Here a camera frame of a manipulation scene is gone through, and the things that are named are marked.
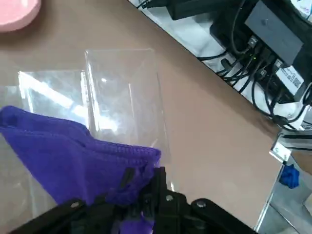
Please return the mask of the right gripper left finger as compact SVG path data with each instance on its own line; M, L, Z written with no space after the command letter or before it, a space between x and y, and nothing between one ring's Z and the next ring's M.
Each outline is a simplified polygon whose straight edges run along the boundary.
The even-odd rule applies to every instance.
M126 206L107 202L108 194L91 205L74 198L15 228L12 234L120 234Z

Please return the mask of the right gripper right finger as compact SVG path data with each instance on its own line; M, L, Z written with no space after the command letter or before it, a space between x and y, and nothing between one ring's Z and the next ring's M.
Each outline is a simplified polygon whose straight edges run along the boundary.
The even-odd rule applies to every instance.
M170 191L164 167L143 190L143 215L154 222L155 234L254 234L252 228L209 199L187 202L184 194Z

